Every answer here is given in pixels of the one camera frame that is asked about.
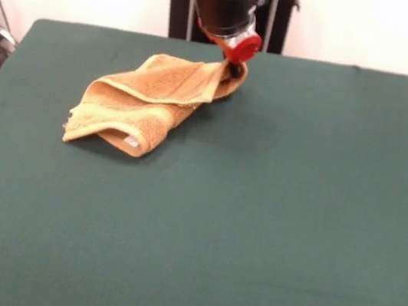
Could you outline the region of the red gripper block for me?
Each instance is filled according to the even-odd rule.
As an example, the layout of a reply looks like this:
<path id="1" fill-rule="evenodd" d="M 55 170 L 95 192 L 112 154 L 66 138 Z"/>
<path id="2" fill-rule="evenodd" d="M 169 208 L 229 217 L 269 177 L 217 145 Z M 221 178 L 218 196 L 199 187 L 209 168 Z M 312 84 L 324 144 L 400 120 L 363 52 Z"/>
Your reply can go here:
<path id="1" fill-rule="evenodd" d="M 222 39 L 220 44 L 224 55 L 229 60 L 230 77 L 240 78 L 243 75 L 243 62 L 252 59 L 262 46 L 259 35 L 241 33 L 235 37 Z"/>

